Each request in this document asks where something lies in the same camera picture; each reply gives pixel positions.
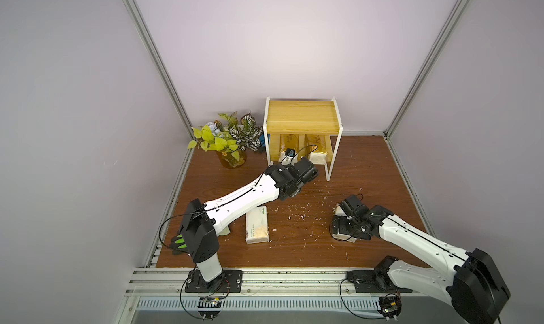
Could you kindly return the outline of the white tissue pack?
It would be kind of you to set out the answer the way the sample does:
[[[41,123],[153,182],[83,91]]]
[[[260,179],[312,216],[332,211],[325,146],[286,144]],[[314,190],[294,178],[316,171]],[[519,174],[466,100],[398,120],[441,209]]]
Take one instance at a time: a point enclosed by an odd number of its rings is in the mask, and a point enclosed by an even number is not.
[[[355,243],[357,238],[352,233],[352,225],[347,215],[338,205],[334,210],[334,216],[330,223],[330,235],[334,240]]]
[[[259,206],[246,213],[246,243],[248,245],[269,242],[268,214],[266,206]]]

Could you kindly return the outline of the gold tissue pack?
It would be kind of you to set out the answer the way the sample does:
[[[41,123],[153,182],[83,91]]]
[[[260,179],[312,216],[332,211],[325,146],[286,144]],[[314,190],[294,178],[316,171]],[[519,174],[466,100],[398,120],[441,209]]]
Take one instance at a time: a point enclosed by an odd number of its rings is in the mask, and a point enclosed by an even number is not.
[[[315,165],[325,165],[327,163],[327,147],[325,135],[322,134],[307,134],[305,142],[308,154],[305,156]]]
[[[287,148],[293,148],[298,152],[299,136],[297,134],[280,135],[279,161],[283,160]]]

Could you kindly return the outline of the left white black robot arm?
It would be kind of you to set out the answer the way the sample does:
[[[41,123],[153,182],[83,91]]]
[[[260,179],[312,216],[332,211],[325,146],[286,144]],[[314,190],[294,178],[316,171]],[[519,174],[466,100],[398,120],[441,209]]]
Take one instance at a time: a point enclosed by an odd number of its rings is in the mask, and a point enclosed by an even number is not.
[[[297,163],[270,165],[258,178],[223,197],[207,202],[194,199],[167,247],[176,254],[189,254],[205,283],[220,282],[225,275],[218,257],[220,232],[258,206],[295,197],[318,175],[315,165],[302,158]]]

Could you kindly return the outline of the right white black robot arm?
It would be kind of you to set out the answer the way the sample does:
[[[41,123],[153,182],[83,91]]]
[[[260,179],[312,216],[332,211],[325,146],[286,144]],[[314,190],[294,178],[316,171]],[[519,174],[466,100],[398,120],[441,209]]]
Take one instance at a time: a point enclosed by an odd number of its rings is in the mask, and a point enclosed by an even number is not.
[[[426,263],[417,267],[389,255],[373,270],[347,272],[356,292],[382,294],[378,312],[383,318],[399,316],[400,294],[416,291],[452,306],[467,323],[496,323],[511,296],[494,260],[483,250],[447,244],[383,206],[368,208],[356,195],[335,207],[330,234],[350,243],[379,238]]]

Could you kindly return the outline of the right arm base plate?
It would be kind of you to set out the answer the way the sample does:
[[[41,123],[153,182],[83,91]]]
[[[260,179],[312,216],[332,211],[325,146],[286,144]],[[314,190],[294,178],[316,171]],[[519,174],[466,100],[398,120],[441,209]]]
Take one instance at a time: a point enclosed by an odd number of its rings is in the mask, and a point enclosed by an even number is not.
[[[401,293],[411,294],[411,289],[398,287],[386,273],[374,270],[352,270],[346,273],[348,282],[351,282],[356,293]]]

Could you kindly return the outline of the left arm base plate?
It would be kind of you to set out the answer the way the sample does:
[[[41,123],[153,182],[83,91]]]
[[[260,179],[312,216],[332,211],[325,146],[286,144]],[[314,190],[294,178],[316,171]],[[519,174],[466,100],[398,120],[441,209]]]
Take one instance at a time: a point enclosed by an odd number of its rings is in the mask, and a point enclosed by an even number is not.
[[[223,270],[211,282],[204,280],[200,270],[194,270],[188,274],[184,291],[188,294],[240,293],[242,280],[242,270]]]

